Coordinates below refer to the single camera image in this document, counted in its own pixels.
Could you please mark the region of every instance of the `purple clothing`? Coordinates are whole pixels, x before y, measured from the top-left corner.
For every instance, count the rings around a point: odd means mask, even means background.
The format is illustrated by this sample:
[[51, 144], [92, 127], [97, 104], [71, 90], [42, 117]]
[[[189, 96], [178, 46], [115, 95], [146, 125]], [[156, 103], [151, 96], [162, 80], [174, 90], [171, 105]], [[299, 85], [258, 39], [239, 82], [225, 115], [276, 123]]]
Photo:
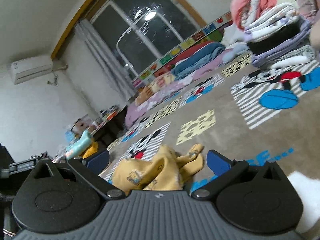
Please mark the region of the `purple clothing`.
[[305, 38], [308, 38], [310, 35], [311, 23], [308, 20], [304, 20], [302, 25], [300, 26], [300, 32], [282, 42], [279, 46], [268, 50], [259, 55], [252, 56], [252, 65], [254, 67], [261, 67], [263, 64], [268, 63], [278, 57], [288, 53], [289, 51], [295, 49]]
[[141, 116], [145, 114], [146, 111], [154, 108], [156, 105], [164, 101], [166, 98], [172, 96], [175, 92], [183, 89], [185, 86], [191, 82], [198, 80], [202, 76], [206, 75], [208, 72], [216, 69], [218, 66], [222, 65], [223, 55], [230, 52], [232, 49], [226, 49], [221, 54], [219, 54], [213, 61], [204, 65], [203, 67], [197, 69], [187, 77], [182, 80], [175, 81], [170, 85], [166, 86], [161, 91], [155, 93], [146, 102], [142, 103], [140, 106], [135, 106], [134, 102], [128, 106], [127, 115], [125, 116], [125, 125], [130, 128], [135, 121], [137, 121]]

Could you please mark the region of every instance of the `table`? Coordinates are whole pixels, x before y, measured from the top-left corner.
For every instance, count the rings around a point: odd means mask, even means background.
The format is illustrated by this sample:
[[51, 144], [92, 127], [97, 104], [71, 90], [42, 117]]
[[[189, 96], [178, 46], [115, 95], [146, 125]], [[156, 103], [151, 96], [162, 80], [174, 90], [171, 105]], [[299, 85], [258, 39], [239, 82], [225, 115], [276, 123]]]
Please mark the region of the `table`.
[[128, 107], [120, 109], [113, 118], [103, 123], [97, 130], [93, 132], [93, 138], [96, 142], [100, 142], [103, 146], [108, 147], [118, 137], [118, 133], [124, 130], [124, 119], [127, 114]]

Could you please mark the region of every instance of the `toy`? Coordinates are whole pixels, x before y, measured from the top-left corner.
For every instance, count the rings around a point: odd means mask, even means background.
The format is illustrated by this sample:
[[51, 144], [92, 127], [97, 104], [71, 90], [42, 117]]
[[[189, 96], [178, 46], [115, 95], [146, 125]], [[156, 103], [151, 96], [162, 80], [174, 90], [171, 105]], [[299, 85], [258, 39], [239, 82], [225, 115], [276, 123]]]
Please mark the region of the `toy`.
[[81, 155], [92, 143], [92, 137], [88, 130], [84, 130], [81, 138], [73, 145], [68, 147], [68, 151], [65, 153], [66, 160], [70, 160], [73, 157]]

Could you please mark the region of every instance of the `yellow cloth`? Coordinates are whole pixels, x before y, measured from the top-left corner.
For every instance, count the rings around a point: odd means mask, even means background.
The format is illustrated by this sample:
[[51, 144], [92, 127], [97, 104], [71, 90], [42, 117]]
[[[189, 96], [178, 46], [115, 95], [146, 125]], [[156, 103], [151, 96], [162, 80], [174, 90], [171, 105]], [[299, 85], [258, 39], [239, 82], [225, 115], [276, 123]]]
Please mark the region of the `yellow cloth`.
[[87, 158], [90, 155], [96, 153], [98, 151], [99, 144], [97, 142], [93, 142], [90, 147], [88, 147], [85, 152], [81, 155], [82, 158]]
[[182, 190], [184, 182], [203, 168], [203, 146], [195, 144], [187, 155], [161, 145], [151, 161], [124, 159], [111, 176], [112, 185], [123, 190]]

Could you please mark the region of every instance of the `ribbed gray surface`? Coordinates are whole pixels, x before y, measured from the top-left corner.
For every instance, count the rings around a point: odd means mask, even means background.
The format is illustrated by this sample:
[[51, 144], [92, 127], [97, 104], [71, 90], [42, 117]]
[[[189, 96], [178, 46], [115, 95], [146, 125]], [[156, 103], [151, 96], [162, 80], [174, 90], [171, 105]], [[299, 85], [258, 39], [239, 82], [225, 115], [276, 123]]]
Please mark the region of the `ribbed gray surface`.
[[133, 191], [124, 200], [109, 201], [99, 216], [73, 232], [42, 235], [26, 230], [15, 240], [301, 240], [295, 232], [254, 236], [222, 220], [209, 202], [185, 191]]

